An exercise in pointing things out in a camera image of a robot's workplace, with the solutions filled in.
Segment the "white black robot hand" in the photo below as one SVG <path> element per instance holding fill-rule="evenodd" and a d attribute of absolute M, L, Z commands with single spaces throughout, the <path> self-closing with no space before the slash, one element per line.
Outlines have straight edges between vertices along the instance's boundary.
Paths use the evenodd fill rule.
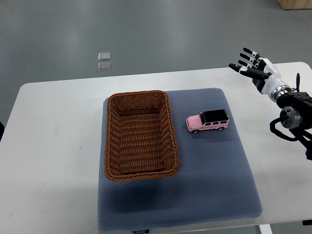
<path fill-rule="evenodd" d="M 229 67 L 237 73 L 251 78 L 256 89 L 270 99 L 276 100 L 278 93 L 291 91 L 289 85 L 281 79 L 281 73 L 272 62 L 259 53 L 243 48 L 238 64 L 230 63 Z"/>

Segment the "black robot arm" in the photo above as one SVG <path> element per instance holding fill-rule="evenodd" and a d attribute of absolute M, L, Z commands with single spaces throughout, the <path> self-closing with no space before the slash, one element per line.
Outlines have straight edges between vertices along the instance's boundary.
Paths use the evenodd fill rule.
<path fill-rule="evenodd" d="M 312 135 L 307 130 L 312 128 L 312 97 L 306 92 L 299 91 L 300 74 L 296 75 L 296 87 L 285 85 L 276 88 L 271 96 L 279 108 L 280 115 L 270 123 L 270 131 L 287 141 L 299 141 L 306 148 L 306 158 L 312 159 Z M 293 137 L 283 134 L 276 129 L 276 124 L 288 129 Z"/>

